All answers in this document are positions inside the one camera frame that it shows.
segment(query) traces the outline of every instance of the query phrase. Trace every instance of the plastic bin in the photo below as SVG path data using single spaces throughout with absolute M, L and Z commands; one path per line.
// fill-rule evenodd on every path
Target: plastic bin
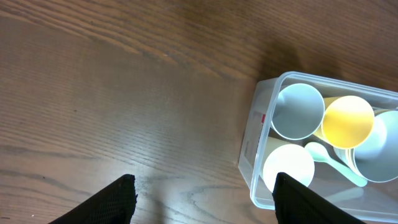
M 260 169 L 266 160 L 263 156 L 267 137 L 283 139 L 270 128 L 275 99 L 281 86 L 294 83 L 314 86 L 323 97 L 354 95 L 364 98 L 377 108 L 396 110 L 398 107 L 398 93 L 306 73 L 287 72 L 279 78 L 259 82 L 254 92 L 239 159 L 239 170 L 250 188 L 250 198 L 259 208 L 275 209 L 272 194 L 260 177 Z M 329 155 L 341 162 L 333 148 L 314 135 L 301 141 L 289 142 L 304 146 L 310 141 L 322 143 Z M 361 220 L 398 223 L 398 179 L 382 184 L 368 182 L 365 187 L 357 187 L 328 164 L 316 162 L 315 175 L 308 187 Z

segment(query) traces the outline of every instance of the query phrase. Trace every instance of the brown wooden surface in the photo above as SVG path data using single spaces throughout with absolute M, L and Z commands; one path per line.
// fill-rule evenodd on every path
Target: brown wooden surface
M 398 91 L 395 1 L 3 0 L 0 219 L 46 223 L 125 173 L 133 223 L 275 223 L 238 156 L 258 80 Z

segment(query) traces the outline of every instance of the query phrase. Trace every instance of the mint green spoon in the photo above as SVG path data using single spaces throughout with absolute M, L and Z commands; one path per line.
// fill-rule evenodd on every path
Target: mint green spoon
M 368 184 L 368 180 L 356 175 L 350 168 L 332 159 L 329 156 L 326 148 L 321 144 L 317 142 L 310 142 L 305 146 L 305 149 L 310 152 L 315 162 L 326 162 L 358 187 L 364 187 L 366 184 Z

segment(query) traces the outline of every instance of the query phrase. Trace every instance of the black object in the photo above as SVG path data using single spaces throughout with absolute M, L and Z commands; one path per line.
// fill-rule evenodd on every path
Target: black object
M 279 224 L 364 224 L 283 172 L 277 175 L 272 196 Z
M 129 224 L 137 203 L 134 181 L 123 175 L 51 224 Z

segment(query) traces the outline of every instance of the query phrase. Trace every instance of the plastic cup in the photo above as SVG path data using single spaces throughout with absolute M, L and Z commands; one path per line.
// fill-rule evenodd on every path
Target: plastic cup
M 302 146 L 268 138 L 265 153 L 260 175 L 271 192 L 279 172 L 285 172 L 306 187 L 310 185 L 315 164 L 311 154 Z
M 339 149 L 352 149 L 365 142 L 374 125 L 372 106 L 358 96 L 324 100 L 325 117 L 314 135 Z
M 398 178 L 398 111 L 375 113 L 374 129 L 362 145 L 335 152 L 356 174 L 383 183 Z
M 286 86 L 280 91 L 271 128 L 290 140 L 309 137 L 321 125 L 325 104 L 319 91 L 303 83 Z

